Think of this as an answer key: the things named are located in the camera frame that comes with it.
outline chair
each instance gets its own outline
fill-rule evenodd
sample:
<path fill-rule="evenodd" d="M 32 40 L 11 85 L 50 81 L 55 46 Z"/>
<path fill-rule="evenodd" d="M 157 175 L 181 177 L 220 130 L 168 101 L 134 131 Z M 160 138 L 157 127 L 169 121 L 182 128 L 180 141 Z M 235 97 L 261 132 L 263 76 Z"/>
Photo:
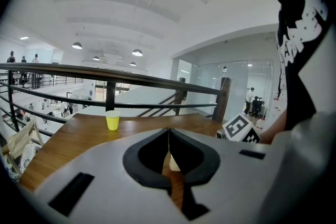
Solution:
<path fill-rule="evenodd" d="M 35 117 L 31 117 L 30 122 L 18 133 L 10 136 L 7 140 L 7 145 L 2 148 L 2 155 L 5 156 L 13 167 L 15 172 L 21 177 L 22 171 L 30 160 L 34 157 L 32 152 L 29 152 L 27 145 L 31 142 L 32 138 L 37 138 L 41 146 L 44 145 L 41 134 L 38 131 Z M 16 165 L 14 159 L 21 156 L 20 168 Z"/>

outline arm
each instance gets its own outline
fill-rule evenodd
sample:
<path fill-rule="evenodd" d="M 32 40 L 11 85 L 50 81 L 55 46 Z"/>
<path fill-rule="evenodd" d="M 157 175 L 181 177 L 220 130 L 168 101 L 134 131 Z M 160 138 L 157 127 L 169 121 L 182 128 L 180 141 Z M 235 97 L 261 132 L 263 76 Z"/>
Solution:
<path fill-rule="evenodd" d="M 277 133 L 283 132 L 285 130 L 286 118 L 287 118 L 287 109 L 283 111 L 280 117 L 267 131 L 263 132 L 260 135 L 260 142 L 263 144 L 271 144 L 274 136 Z"/>

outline paper cup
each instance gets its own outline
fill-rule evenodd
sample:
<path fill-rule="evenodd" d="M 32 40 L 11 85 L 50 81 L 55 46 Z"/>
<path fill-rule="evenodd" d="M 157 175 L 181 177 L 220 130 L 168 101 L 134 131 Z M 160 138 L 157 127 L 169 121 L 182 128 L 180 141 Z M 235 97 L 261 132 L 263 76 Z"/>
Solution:
<path fill-rule="evenodd" d="M 107 127 L 109 128 L 109 130 L 114 131 L 118 129 L 120 112 L 116 110 L 109 110 L 109 111 L 106 111 L 105 116 L 106 116 Z"/>

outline ceiling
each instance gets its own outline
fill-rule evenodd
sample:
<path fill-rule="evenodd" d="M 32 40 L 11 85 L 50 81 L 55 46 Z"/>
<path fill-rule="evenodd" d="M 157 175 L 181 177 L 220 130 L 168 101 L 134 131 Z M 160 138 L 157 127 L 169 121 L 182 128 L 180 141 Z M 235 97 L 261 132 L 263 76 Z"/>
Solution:
<path fill-rule="evenodd" d="M 117 66 L 145 69 L 210 38 L 274 23 L 277 11 L 277 0 L 13 0 L 6 15 L 82 60 L 109 54 L 122 58 Z M 71 48 L 76 41 L 83 50 Z"/>

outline wooden table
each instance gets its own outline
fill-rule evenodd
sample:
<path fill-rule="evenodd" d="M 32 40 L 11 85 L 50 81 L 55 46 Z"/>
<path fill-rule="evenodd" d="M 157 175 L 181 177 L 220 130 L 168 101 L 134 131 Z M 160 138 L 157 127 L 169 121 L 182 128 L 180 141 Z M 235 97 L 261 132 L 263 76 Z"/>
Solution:
<path fill-rule="evenodd" d="M 107 128 L 104 116 L 76 114 L 40 149 L 29 163 L 19 182 L 34 191 L 54 171 L 96 145 L 166 127 L 185 129 L 210 136 L 215 136 L 216 131 L 222 128 L 220 123 L 200 114 L 190 114 L 120 118 L 118 130 L 110 131 Z M 183 178 L 180 173 L 168 170 L 168 162 L 169 157 L 167 156 L 163 174 L 171 179 L 172 198 L 180 206 L 182 205 L 181 192 L 174 190 L 180 189 Z"/>

